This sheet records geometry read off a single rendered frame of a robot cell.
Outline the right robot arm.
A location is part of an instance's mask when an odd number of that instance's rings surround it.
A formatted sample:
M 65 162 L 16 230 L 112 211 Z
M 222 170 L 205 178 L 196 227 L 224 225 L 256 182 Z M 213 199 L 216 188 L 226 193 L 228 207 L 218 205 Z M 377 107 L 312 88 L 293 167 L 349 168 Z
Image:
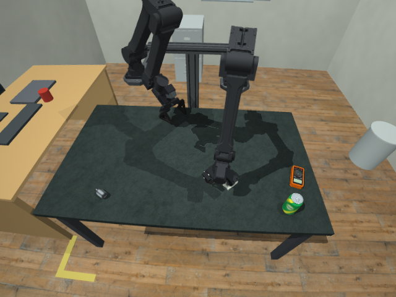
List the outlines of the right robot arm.
M 169 40 L 174 30 L 179 28 L 182 18 L 181 8 L 172 0 L 142 0 L 142 10 L 132 39 L 128 46 L 121 49 L 129 65 L 125 78 L 142 79 L 147 90 L 152 88 L 161 105 L 175 99 L 177 95 L 168 78 L 160 74 L 160 68 Z M 141 60 L 147 57 L 146 42 L 151 32 L 153 38 L 145 68 Z

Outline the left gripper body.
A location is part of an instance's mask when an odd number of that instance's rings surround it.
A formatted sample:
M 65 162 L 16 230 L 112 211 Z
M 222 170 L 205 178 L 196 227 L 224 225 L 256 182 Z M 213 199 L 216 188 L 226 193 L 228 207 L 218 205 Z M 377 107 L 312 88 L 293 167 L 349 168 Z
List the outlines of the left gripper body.
M 210 166 L 209 168 L 206 169 L 205 172 L 202 173 L 202 175 L 206 178 L 207 181 L 209 181 L 212 177 L 213 179 L 213 175 L 214 175 L 214 171 L 215 171 L 215 164 L 213 164 L 212 166 Z M 211 175 L 211 177 L 209 176 Z

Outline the orange multimeter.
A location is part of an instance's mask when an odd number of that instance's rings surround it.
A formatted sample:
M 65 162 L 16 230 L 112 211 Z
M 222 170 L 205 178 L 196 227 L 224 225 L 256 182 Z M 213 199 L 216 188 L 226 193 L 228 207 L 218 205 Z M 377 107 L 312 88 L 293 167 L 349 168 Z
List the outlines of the orange multimeter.
M 304 168 L 298 166 L 291 168 L 290 186 L 298 189 L 304 186 Z

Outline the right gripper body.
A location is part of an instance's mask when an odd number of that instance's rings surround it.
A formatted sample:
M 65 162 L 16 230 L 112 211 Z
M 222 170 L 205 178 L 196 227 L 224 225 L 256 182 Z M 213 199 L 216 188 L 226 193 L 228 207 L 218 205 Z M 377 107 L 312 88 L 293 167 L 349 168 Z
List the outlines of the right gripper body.
M 181 100 L 183 100 L 183 99 L 181 99 Z M 164 111 L 164 110 L 166 110 L 166 112 L 169 112 L 170 108 L 173 107 L 174 105 L 179 104 L 181 100 L 179 100 L 179 98 L 176 97 L 175 99 L 173 99 L 173 100 L 169 101 L 168 103 L 162 105 L 160 110 L 159 110 L 159 112 L 160 112 L 159 116 L 161 115 L 161 112 Z

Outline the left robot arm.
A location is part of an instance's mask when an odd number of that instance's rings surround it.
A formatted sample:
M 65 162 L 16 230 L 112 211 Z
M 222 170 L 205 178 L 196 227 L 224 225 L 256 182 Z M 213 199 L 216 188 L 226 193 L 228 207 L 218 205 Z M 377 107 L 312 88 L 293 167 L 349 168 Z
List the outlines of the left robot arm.
M 215 148 L 215 171 L 213 182 L 232 186 L 239 179 L 231 170 L 229 163 L 235 159 L 232 141 L 239 102 L 247 80 L 254 81 L 259 57 L 254 56 L 257 28 L 231 26 L 227 53 L 220 58 L 219 77 L 227 86 L 222 130 Z M 240 46 L 241 44 L 241 46 Z M 244 45 L 244 47 L 242 47 Z M 245 84 L 246 83 L 246 84 Z M 217 170 L 218 167 L 218 170 Z

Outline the green and yellow drink can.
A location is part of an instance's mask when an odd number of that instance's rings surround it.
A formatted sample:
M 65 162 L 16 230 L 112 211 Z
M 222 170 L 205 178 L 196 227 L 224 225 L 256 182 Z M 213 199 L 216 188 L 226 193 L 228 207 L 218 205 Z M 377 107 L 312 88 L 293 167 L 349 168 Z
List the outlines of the green and yellow drink can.
M 293 215 L 303 204 L 303 197 L 294 193 L 291 194 L 285 203 L 282 205 L 282 209 L 286 214 Z

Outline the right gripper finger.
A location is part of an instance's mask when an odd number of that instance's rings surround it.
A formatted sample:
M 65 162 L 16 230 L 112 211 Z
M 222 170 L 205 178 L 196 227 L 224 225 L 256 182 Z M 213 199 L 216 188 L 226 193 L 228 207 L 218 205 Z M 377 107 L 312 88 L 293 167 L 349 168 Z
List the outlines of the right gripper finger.
M 180 103 L 179 103 L 179 105 L 178 105 L 177 107 L 178 107 L 178 109 L 179 109 L 184 115 L 187 116 L 187 111 L 186 111 L 186 107 L 185 107 L 185 102 L 184 102 L 184 100 L 181 100 Z M 184 109 L 184 110 L 183 110 L 183 109 Z
M 164 121 L 166 121 L 166 122 L 168 122 L 168 123 L 170 123 L 171 125 L 173 125 L 173 122 L 172 122 L 172 120 L 170 119 L 170 117 L 168 116 L 168 113 L 166 112 L 166 110 L 163 111 L 163 112 L 161 113 L 161 115 L 159 116 L 159 118 L 162 119 L 162 120 L 164 120 Z

